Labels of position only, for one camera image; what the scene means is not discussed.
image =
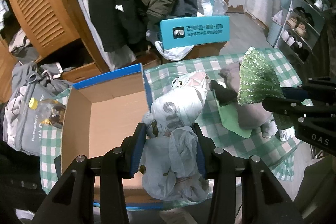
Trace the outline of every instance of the teal box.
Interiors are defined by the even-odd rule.
[[[230,40],[229,16],[182,17],[160,22],[163,49]]]

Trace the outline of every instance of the plastic bottle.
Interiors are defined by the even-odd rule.
[[[37,112],[37,122],[62,129],[66,106],[53,99],[31,98],[29,107]]]

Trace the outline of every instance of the brown cardboard box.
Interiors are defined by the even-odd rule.
[[[148,111],[141,64],[98,75],[71,89],[62,136],[62,172],[78,155],[102,156],[133,135]],[[126,204],[152,203],[141,184],[142,174],[123,179]],[[100,177],[95,179],[99,201]]]

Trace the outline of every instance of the yellow bottle cap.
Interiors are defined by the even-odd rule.
[[[35,110],[37,108],[38,105],[38,100],[36,100],[34,97],[32,97],[29,101],[29,107],[33,110]]]

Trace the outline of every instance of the trash can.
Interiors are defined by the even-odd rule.
[[[268,44],[270,44],[273,47],[275,46],[275,43],[277,42],[278,36],[281,32],[281,28],[282,28],[282,25],[276,23],[272,18],[272,24],[271,24],[271,27],[268,31],[268,35],[266,38]]]

